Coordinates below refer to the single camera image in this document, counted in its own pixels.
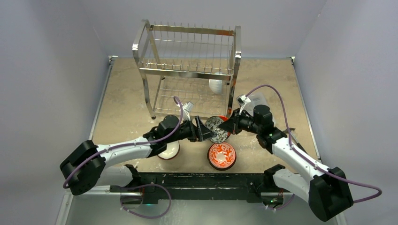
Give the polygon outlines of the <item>orange bowl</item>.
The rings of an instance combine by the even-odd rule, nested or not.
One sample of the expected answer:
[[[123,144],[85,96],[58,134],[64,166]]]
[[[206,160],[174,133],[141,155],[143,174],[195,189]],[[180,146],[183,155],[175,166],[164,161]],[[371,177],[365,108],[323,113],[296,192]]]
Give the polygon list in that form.
[[[230,132],[230,125],[229,123],[224,124],[226,121],[228,121],[229,118],[227,118],[226,116],[218,116],[221,120],[222,123],[218,126],[219,129],[221,129],[222,131],[227,132],[227,139],[230,137],[231,132]]]

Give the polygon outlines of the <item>grey leaf pattern bowl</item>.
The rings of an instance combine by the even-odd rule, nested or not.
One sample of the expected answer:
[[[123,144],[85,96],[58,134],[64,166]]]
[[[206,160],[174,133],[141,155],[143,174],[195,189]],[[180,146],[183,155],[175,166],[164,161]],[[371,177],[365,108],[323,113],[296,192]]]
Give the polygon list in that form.
[[[218,127],[223,122],[224,120],[218,116],[212,116],[206,120],[205,126],[216,134],[215,137],[210,138],[211,142],[223,143],[228,139],[228,132]]]

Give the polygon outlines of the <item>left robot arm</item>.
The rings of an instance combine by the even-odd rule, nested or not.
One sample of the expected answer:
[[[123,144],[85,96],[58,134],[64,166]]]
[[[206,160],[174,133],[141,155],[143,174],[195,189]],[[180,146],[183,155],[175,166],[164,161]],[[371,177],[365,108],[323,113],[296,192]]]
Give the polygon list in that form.
[[[171,142],[183,139],[202,142],[213,137],[216,133],[198,116],[194,120],[181,120],[169,115],[149,132],[131,141],[96,145],[92,140],[86,140],[60,164],[65,179],[62,187],[70,189],[73,195],[81,195],[97,186],[105,170],[116,164],[157,156]]]

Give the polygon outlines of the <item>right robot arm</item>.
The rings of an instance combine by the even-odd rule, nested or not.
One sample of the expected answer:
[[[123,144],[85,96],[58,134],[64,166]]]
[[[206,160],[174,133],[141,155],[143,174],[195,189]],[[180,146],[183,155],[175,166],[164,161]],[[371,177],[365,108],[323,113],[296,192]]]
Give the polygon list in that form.
[[[345,173],[311,158],[303,150],[289,142],[286,133],[274,126],[272,113],[266,105],[257,105],[253,115],[236,109],[231,117],[218,128],[237,135],[241,131],[256,134],[259,145],[292,167],[275,165],[264,172],[263,184],[274,191],[282,188],[306,201],[321,221],[328,221],[353,206],[353,198]]]

